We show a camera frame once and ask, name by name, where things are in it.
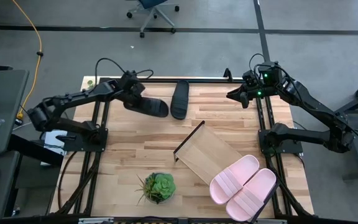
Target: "black metal frame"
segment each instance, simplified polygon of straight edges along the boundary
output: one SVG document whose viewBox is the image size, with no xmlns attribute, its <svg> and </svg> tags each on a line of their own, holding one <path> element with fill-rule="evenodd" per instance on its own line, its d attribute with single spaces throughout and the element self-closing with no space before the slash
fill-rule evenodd
<svg viewBox="0 0 358 224">
<path fill-rule="evenodd" d="M 273 116 L 273 109 L 272 109 L 272 102 L 270 101 L 269 97 L 265 98 L 265 102 L 266 102 L 266 107 L 267 107 L 267 113 L 268 113 L 268 122 L 270 127 L 273 127 L 274 125 L 274 116 Z M 286 184 L 286 180 L 285 180 L 285 173 L 284 173 L 284 167 L 283 167 L 283 161 L 282 161 L 282 157 L 280 153 L 276 154 L 276 163 L 277 163 L 277 168 L 278 168 L 278 178 L 281 178 L 283 180 L 283 182 Z M 269 161 L 266 163 L 266 166 L 268 169 L 274 169 L 274 167 L 271 167 L 272 162 Z M 286 215 L 292 215 L 292 209 L 291 209 L 291 205 L 287 199 L 287 196 L 285 194 L 283 194 L 283 200 L 284 200 L 284 207 L 285 207 L 285 214 Z M 279 215 L 282 214 L 280 207 L 274 207 L 275 204 L 273 204 L 273 210 L 274 210 L 274 215 Z"/>
<path fill-rule="evenodd" d="M 189 83 L 242 83 L 241 78 L 233 78 L 229 77 L 229 75 L 226 75 L 224 78 L 150 78 L 148 80 L 141 79 L 140 80 L 144 83 L 176 83 L 179 80 L 186 80 Z M 259 117 L 259 124 L 261 129 L 265 129 L 265 121 L 264 121 L 264 112 L 262 109 L 262 102 L 260 98 L 256 99 L 257 102 L 257 111 L 258 111 L 258 117 Z M 271 104 L 269 104 L 270 100 L 267 101 L 267 108 L 269 111 L 269 121 L 274 122 L 273 119 L 273 113 L 271 109 Z M 96 120 L 98 118 L 98 112 L 99 112 L 100 102 L 96 102 L 94 106 L 94 112 L 92 116 L 92 122 L 96 123 Z M 106 122 L 108 118 L 108 111 L 109 111 L 109 103 L 104 104 L 104 111 L 102 115 L 102 122 L 101 127 L 106 128 Z M 80 182 L 78 184 L 77 189 L 73 192 L 72 196 L 69 198 L 69 200 L 64 204 L 64 206 L 59 209 L 55 213 L 51 213 L 46 216 L 41 217 L 27 217 L 27 218 L 7 218 L 0 220 L 0 224 L 2 223 L 79 223 L 79 219 L 81 218 L 91 218 L 91 209 L 93 205 L 93 198 L 94 198 L 94 191 L 96 188 L 96 180 L 98 176 L 98 169 L 99 169 L 99 163 L 101 159 L 101 152 L 95 152 L 94 161 L 92 163 L 92 166 L 88 169 L 89 162 L 90 162 L 90 155 L 92 152 L 85 152 L 85 157 L 83 161 L 83 167 L 81 171 L 80 176 Z M 290 215 L 289 212 L 287 212 L 287 209 L 291 209 L 292 205 L 300 205 L 299 203 L 294 201 L 294 196 L 291 194 L 289 189 L 286 187 L 286 183 L 283 181 L 283 178 L 280 176 L 280 174 L 275 170 L 272 162 L 272 158 L 268 155 L 265 155 L 266 164 L 268 167 L 272 168 L 272 171 L 275 173 L 275 175 L 278 177 L 277 183 L 273 190 L 269 193 L 269 196 L 265 203 L 269 201 L 269 198 L 272 198 L 273 203 L 273 210 L 274 210 L 274 219 L 257 219 L 252 220 L 253 222 L 257 223 L 286 223 L 288 220 L 288 223 L 353 223 L 353 222 L 347 222 L 347 221 L 339 221 L 339 220 L 327 220 L 327 219 L 321 219 L 316 216 L 301 216 L 296 217 L 293 215 Z M 276 158 L 277 162 L 281 162 L 281 157 Z M 88 192 L 88 198 L 86 200 L 86 207 L 81 213 L 81 202 L 82 202 L 82 196 L 83 191 L 85 189 L 85 186 L 90 181 L 90 187 Z M 280 211 L 280 207 L 277 200 L 277 193 L 276 189 L 277 187 L 280 187 L 283 191 L 283 195 L 289 195 L 286 208 L 286 214 L 282 214 Z M 73 214 L 68 214 L 70 209 L 74 206 L 74 212 Z M 170 223 L 170 224 L 194 224 L 194 223 L 249 223 L 249 222 L 237 222 L 235 220 L 232 220 L 230 218 L 159 218 L 159 217 L 114 217 L 110 218 L 110 220 L 114 220 L 114 222 L 126 222 L 126 223 L 152 223 L 155 221 L 158 221 L 159 223 Z"/>
</svg>

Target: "desk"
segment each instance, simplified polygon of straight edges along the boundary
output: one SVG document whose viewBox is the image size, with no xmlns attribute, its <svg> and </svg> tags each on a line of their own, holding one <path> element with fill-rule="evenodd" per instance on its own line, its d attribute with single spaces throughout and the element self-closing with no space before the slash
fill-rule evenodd
<svg viewBox="0 0 358 224">
<path fill-rule="evenodd" d="M 17 191 L 13 190 L 21 156 L 46 159 L 58 165 L 59 159 L 62 160 L 61 155 L 11 134 L 28 76 L 25 70 L 0 71 L 0 118 L 5 121 L 0 125 L 0 218 L 5 212 L 11 215 L 12 205 L 7 207 L 7 204 L 9 197 L 13 203 L 16 197 Z"/>
<path fill-rule="evenodd" d="M 94 77 L 84 77 L 82 88 Z M 174 83 L 145 83 L 143 96 L 156 97 L 171 102 Z M 225 140 L 242 155 L 252 154 L 261 167 L 265 159 L 260 153 L 257 131 L 259 120 L 256 102 L 248 109 L 226 98 L 226 93 L 239 84 L 190 84 L 188 113 L 183 121 L 168 115 L 154 118 L 124 109 L 122 102 L 111 102 L 107 128 L 109 129 L 106 150 L 102 153 L 98 179 L 93 200 L 92 216 L 108 217 L 198 217 L 226 218 L 226 208 L 216 205 L 209 196 L 209 188 L 182 161 L 174 163 L 173 150 L 202 121 L 215 134 Z M 293 126 L 290 107 L 277 97 L 272 98 L 275 120 Z M 94 104 L 77 107 L 74 119 L 91 120 Z M 83 153 L 77 153 L 62 183 L 62 202 L 71 196 L 80 179 Z M 289 189 L 305 209 L 313 213 L 308 184 L 301 162 L 293 155 L 283 155 L 283 165 Z M 173 175 L 177 191 L 167 203 L 154 205 L 141 200 L 139 179 L 152 172 L 168 172 Z M 57 193 L 53 198 L 51 212 L 57 210 Z M 268 203 L 260 218 L 272 218 L 272 204 Z"/>
<path fill-rule="evenodd" d="M 16 113 L 29 73 L 25 70 L 0 71 L 0 153 L 6 151 Z"/>
<path fill-rule="evenodd" d="M 0 219 L 6 212 L 6 206 L 14 187 L 16 167 L 20 164 L 20 155 L 18 152 L 5 152 L 0 155 Z"/>
</svg>

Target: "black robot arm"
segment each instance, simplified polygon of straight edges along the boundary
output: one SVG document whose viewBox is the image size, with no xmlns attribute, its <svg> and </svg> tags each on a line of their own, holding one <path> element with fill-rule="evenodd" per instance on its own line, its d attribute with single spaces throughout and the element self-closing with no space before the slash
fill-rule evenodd
<svg viewBox="0 0 358 224">
<path fill-rule="evenodd" d="M 259 68 L 259 76 L 255 70 L 245 72 L 242 76 L 245 82 L 227 93 L 226 97 L 241 102 L 242 107 L 247 108 L 249 101 L 254 98 L 279 95 L 288 104 L 303 108 L 329 128 L 329 131 L 323 132 L 304 131 L 276 123 L 265 136 L 269 145 L 278 147 L 282 141 L 291 139 L 322 144 L 334 152 L 343 153 L 350 150 L 354 136 L 341 114 L 336 114 L 314 99 L 308 89 L 289 76 L 278 62 L 265 62 L 255 67 Z"/>
<path fill-rule="evenodd" d="M 136 77 L 136 72 L 127 71 L 117 80 L 109 80 L 96 85 L 90 90 L 82 90 L 78 93 L 64 96 L 45 98 L 35 108 L 29 109 L 28 114 L 37 131 L 52 131 L 60 129 L 81 134 L 86 139 L 97 141 L 98 127 L 91 121 L 82 123 L 66 118 L 61 118 L 68 108 L 100 101 L 108 102 L 121 100 L 128 110 L 139 113 L 166 117 L 168 106 L 162 100 L 142 97 L 145 87 Z"/>
</svg>

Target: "office chair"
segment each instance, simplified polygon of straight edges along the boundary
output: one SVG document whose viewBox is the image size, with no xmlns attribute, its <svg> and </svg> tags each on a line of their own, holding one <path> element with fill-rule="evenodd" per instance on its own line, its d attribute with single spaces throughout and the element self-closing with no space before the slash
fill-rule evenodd
<svg viewBox="0 0 358 224">
<path fill-rule="evenodd" d="M 160 6 L 175 6 L 175 12 L 179 12 L 179 6 L 175 3 L 165 3 L 167 0 L 137 0 L 139 4 L 134 8 L 128 10 L 127 17 L 132 18 L 132 13 L 149 13 L 149 16 L 147 16 L 146 20 L 143 23 L 143 26 L 140 28 L 140 37 L 144 38 L 144 32 L 143 30 L 146 28 L 147 24 L 150 22 L 152 16 L 154 19 L 157 18 L 157 15 L 161 16 L 167 23 L 169 23 L 171 28 L 171 33 L 174 34 L 177 30 L 175 29 L 174 23 L 165 15 L 161 9 Z"/>
</svg>

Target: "yellow cable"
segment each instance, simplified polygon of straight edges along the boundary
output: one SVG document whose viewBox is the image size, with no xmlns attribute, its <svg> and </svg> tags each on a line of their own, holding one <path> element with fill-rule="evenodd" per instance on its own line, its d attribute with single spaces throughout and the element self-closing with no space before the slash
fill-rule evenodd
<svg viewBox="0 0 358 224">
<path fill-rule="evenodd" d="M 42 40 L 41 40 L 41 36 L 38 33 L 37 28 L 35 28 L 34 24 L 32 23 L 31 19 L 27 16 L 27 14 L 23 11 L 23 9 L 20 7 L 20 5 L 18 3 L 15 2 L 15 0 L 12 0 L 12 2 L 19 8 L 19 10 L 23 13 L 23 15 L 27 18 L 27 20 L 30 22 L 31 26 L 33 27 L 35 33 L 38 36 L 38 40 L 40 43 L 40 50 L 39 52 L 42 53 Z M 40 62 L 41 62 L 41 55 L 38 55 L 38 61 L 37 61 L 37 65 L 35 66 L 35 74 L 34 74 L 34 81 L 32 82 L 32 87 L 31 90 L 29 92 L 29 94 L 27 94 L 27 96 L 25 97 L 25 100 L 23 102 L 23 108 L 25 107 L 25 104 L 27 103 L 27 100 L 29 99 L 29 96 L 31 95 L 31 93 L 34 90 L 34 86 L 35 83 L 37 82 L 37 75 L 38 75 L 38 68 L 40 66 Z M 21 108 L 16 116 L 16 118 L 18 119 L 22 119 L 23 118 L 23 108 Z"/>
</svg>

